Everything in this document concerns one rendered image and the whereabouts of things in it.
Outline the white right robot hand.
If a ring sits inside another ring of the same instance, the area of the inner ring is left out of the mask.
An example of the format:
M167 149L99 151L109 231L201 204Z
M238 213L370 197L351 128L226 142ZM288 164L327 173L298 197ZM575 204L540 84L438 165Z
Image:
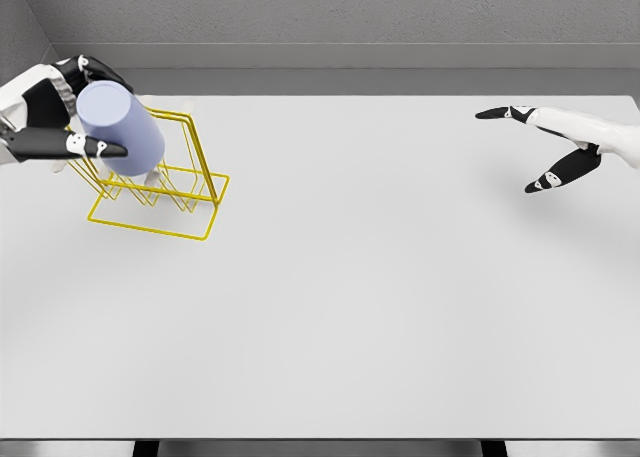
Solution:
M604 153L629 156L631 134L623 126L598 117L552 107L497 107L475 115L480 120L513 119L573 142L567 154L525 187L536 193L567 185L599 167Z

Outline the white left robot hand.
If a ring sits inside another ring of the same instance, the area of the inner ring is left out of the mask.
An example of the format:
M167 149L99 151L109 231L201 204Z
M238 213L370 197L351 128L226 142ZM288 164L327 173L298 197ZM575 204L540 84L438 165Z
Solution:
M92 56L36 64L0 87L0 165L28 160L62 163L83 157L125 158L126 147L68 129L80 92L94 81L133 88Z

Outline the lavender cup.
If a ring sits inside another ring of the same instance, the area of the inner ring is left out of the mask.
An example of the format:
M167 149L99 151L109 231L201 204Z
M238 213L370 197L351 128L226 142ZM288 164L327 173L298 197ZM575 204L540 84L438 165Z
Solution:
M106 80L90 83L77 97L76 110L90 136L128 150L127 157L103 157L115 173L129 177L147 174L162 160L165 152L162 132L146 108L123 85Z

